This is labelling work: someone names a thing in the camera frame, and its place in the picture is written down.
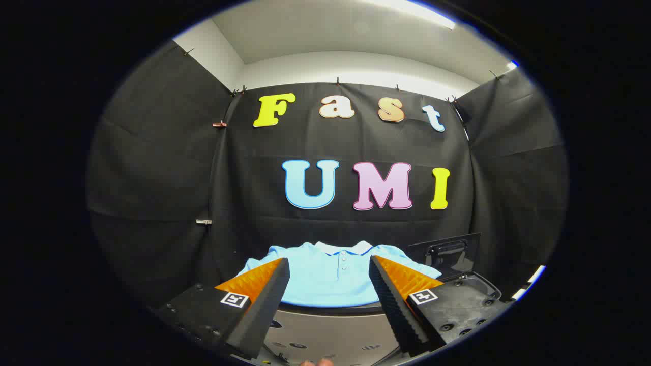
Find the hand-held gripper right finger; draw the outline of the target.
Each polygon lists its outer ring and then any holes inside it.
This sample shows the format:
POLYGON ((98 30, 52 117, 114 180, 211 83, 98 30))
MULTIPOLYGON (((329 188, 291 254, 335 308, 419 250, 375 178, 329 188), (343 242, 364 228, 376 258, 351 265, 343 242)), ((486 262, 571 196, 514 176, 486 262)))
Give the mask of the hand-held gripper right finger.
POLYGON ((460 342, 509 307, 479 277, 435 280, 381 256, 371 257, 368 275, 400 350, 412 357, 460 342))

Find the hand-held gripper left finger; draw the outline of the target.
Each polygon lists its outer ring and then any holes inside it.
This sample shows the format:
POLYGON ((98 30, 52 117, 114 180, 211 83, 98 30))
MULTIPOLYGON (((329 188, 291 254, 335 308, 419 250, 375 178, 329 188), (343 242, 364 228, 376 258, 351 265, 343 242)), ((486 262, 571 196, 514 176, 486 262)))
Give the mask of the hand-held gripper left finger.
POLYGON ((166 324, 204 349, 257 358, 290 280, 281 257, 210 287, 197 283, 154 310, 166 324))

